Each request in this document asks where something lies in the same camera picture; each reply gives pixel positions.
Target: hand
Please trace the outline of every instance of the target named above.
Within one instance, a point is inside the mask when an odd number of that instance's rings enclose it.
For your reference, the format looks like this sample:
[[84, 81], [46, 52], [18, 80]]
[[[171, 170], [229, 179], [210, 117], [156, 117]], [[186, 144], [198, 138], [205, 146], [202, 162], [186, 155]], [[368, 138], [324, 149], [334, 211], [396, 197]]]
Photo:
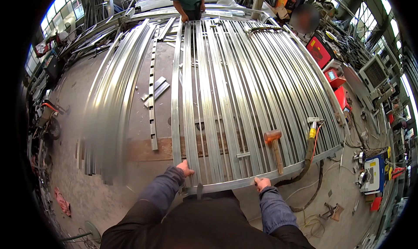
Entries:
[[188, 20], [189, 20], [189, 17], [188, 17], [186, 14], [181, 16], [181, 22], [182, 22], [182, 23], [185, 23], [185, 22], [187, 22]]
[[271, 186], [270, 179], [268, 178], [254, 178], [255, 185], [257, 186], [257, 191], [261, 192], [265, 187]]
[[189, 169], [189, 165], [187, 164], [186, 159], [183, 160], [183, 162], [181, 162], [180, 164], [178, 164], [176, 168], [180, 168], [183, 171], [185, 178], [189, 175], [194, 174], [194, 170]]

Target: round metal base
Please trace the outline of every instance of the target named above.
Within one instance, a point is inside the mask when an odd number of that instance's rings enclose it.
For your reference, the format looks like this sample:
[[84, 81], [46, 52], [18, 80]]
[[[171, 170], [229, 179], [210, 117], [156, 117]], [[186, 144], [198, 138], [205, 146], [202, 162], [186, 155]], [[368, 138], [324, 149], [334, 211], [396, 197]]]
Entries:
[[97, 230], [95, 225], [93, 225], [90, 221], [85, 221], [84, 227], [86, 228], [86, 232], [91, 232], [91, 234], [88, 235], [89, 239], [94, 240], [99, 244], [102, 242], [102, 236], [100, 235], [100, 232]]

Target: tire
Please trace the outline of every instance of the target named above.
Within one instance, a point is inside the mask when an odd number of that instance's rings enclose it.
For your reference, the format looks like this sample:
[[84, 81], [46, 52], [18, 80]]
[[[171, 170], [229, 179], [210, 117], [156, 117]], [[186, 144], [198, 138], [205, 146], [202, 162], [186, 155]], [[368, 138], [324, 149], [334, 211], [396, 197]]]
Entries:
[[48, 134], [53, 140], [57, 140], [61, 136], [61, 127], [55, 117], [51, 118], [51, 122], [48, 127]]

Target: forearm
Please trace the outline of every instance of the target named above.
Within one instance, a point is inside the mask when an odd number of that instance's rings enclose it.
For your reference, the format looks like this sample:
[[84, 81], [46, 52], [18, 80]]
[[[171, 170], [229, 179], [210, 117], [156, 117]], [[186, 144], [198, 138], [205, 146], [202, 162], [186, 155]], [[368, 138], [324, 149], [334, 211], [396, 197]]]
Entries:
[[285, 225], [298, 227], [296, 216], [276, 187], [267, 186], [260, 192], [260, 208], [265, 233], [271, 234], [277, 228]]
[[147, 200], [158, 207], [162, 216], [167, 214], [175, 194], [184, 183], [184, 173], [180, 168], [170, 166], [164, 174], [157, 176], [142, 193], [138, 200]]
[[183, 7], [181, 7], [181, 3], [179, 1], [173, 1], [173, 5], [181, 16], [186, 15], [186, 13], [183, 11]]

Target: yellow label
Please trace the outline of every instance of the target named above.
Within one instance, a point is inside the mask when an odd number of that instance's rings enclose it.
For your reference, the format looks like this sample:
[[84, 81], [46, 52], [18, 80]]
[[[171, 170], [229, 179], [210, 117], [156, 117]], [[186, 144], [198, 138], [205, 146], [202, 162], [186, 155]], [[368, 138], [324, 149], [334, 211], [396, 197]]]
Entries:
[[309, 132], [309, 138], [315, 137], [315, 134], [316, 134], [316, 129], [311, 128], [311, 131]]

